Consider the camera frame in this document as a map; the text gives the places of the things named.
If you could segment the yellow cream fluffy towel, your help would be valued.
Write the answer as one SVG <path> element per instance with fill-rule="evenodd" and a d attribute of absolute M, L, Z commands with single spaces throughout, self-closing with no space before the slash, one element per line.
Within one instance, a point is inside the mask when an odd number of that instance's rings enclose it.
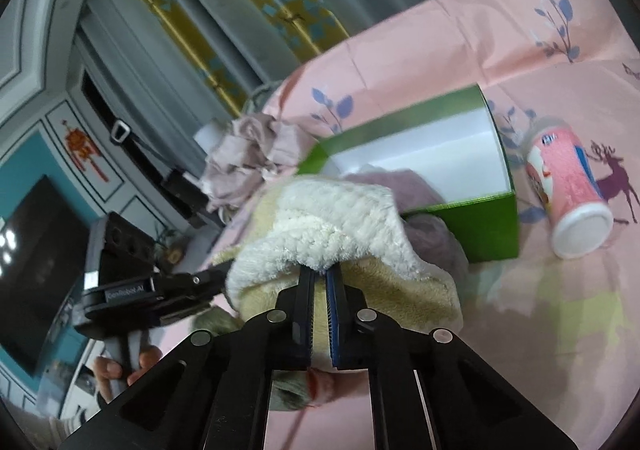
<path fill-rule="evenodd" d="M 314 176 L 275 184 L 256 200 L 246 237 L 209 262 L 231 262 L 224 292 L 243 319 L 273 304 L 299 267 L 339 264 L 346 284 L 405 328 L 463 326 L 456 282 L 469 263 L 460 243 L 436 216 L 402 219 L 393 191 L 376 184 Z"/>

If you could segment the red white knitted sock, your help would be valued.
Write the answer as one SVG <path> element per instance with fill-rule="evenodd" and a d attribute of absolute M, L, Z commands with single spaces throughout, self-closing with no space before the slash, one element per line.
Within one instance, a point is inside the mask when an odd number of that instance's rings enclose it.
<path fill-rule="evenodd" d="M 334 401 L 338 396 L 337 373 L 311 368 L 306 373 L 309 404 L 317 407 Z"/>

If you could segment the purple mesh bath pouf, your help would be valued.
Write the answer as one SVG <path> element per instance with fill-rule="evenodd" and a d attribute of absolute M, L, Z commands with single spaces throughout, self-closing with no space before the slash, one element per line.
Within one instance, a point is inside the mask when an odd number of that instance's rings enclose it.
<path fill-rule="evenodd" d="M 468 275 L 469 261 L 459 241 L 442 218 L 425 211 L 444 201 L 416 172 L 374 168 L 372 172 L 348 174 L 343 179 L 390 189 L 405 234 L 420 259 L 446 270 L 456 282 Z"/>

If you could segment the potted plant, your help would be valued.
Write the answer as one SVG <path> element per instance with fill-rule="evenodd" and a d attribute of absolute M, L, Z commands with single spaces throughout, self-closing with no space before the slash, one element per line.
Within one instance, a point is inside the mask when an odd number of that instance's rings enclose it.
<path fill-rule="evenodd" d="M 155 261 L 161 265 L 176 266 L 183 260 L 188 245 L 189 238 L 179 230 L 157 230 L 154 241 Z"/>

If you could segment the black television screen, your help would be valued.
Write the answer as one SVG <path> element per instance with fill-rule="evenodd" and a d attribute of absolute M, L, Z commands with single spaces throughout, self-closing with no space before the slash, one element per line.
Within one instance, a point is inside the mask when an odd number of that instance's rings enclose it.
<path fill-rule="evenodd" d="M 35 380 L 54 319 L 84 273 L 89 227 L 43 176 L 1 236 L 1 347 Z"/>

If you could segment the black speaker stand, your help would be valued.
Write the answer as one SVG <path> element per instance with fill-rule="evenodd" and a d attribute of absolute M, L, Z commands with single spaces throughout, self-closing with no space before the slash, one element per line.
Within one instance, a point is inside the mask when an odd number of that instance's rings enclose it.
<path fill-rule="evenodd" d="M 106 126 L 110 143 L 126 153 L 137 170 L 183 219 L 194 228 L 202 225 L 219 230 L 224 228 L 218 216 L 205 209 L 205 196 L 186 178 L 186 169 L 156 152 L 129 123 L 118 118 L 87 72 L 82 74 L 80 88 Z"/>

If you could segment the red chinese knot ornament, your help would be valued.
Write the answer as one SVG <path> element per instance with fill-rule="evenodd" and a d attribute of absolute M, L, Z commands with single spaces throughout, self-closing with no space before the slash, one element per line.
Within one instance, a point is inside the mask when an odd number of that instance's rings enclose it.
<path fill-rule="evenodd" d="M 90 166 L 104 182 L 109 182 L 107 174 L 96 162 L 96 158 L 100 158 L 102 153 L 91 137 L 80 127 L 70 126 L 66 120 L 62 121 L 62 125 L 65 127 L 66 150 L 78 170 L 85 173 L 87 166 Z"/>

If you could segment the white cylinder lamp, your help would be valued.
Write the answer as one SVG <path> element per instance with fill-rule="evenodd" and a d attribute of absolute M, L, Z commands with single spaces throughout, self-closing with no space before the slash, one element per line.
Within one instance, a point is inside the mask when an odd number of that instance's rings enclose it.
<path fill-rule="evenodd" d="M 229 132 L 230 125 L 213 118 L 203 125 L 193 136 L 195 143 L 206 153 L 215 149 Z"/>

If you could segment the crumpled beige pink cloth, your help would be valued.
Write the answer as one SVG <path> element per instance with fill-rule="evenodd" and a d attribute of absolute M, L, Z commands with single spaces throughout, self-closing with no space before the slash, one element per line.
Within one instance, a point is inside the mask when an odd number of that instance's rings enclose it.
<path fill-rule="evenodd" d="M 229 125 L 206 156 L 198 182 L 206 210 L 237 210 L 267 181 L 296 167 L 316 138 L 300 126 L 271 115 L 251 113 Z"/>

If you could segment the pink white wipes canister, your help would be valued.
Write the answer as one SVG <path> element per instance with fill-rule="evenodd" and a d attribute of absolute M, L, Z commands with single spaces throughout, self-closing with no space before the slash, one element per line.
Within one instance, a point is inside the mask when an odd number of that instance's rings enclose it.
<path fill-rule="evenodd" d="M 613 214 L 570 125 L 554 116 L 537 118 L 521 142 L 521 152 L 529 182 L 549 218 L 554 254 L 574 259 L 605 244 Z"/>

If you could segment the green cardboard box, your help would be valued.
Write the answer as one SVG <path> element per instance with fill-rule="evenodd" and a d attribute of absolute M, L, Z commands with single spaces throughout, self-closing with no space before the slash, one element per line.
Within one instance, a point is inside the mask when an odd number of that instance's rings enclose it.
<path fill-rule="evenodd" d="M 413 170 L 442 198 L 442 218 L 469 262 L 515 258 L 518 206 L 488 103 L 477 86 L 450 92 L 326 137 L 300 162 L 301 175 L 329 177 L 365 167 Z"/>

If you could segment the grey curtain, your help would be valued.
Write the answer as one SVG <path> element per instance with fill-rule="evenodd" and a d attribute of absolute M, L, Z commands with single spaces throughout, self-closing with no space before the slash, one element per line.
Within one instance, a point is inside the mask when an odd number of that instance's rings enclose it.
<path fill-rule="evenodd" d="M 198 174 L 196 132 L 235 118 L 306 61 L 424 0 L 86 0 L 81 89 L 106 126 L 127 122 Z"/>

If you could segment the yellow patterned curtain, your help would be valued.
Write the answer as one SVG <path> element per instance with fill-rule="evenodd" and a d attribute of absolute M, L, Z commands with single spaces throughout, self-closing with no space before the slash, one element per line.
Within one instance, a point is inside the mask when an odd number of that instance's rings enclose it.
<path fill-rule="evenodd" d="M 324 0 L 141 0 L 225 114 L 346 40 Z"/>

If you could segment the pink patterned tablecloth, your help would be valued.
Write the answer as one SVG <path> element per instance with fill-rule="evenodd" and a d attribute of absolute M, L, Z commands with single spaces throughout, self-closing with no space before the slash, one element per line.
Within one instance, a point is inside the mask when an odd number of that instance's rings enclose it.
<path fill-rule="evenodd" d="M 308 62 L 265 110 L 419 173 L 472 262 L 463 338 L 582 449 L 639 390 L 639 53 L 609 0 L 428 0 Z M 520 144 L 554 116 L 614 216 L 606 241 L 552 252 Z"/>

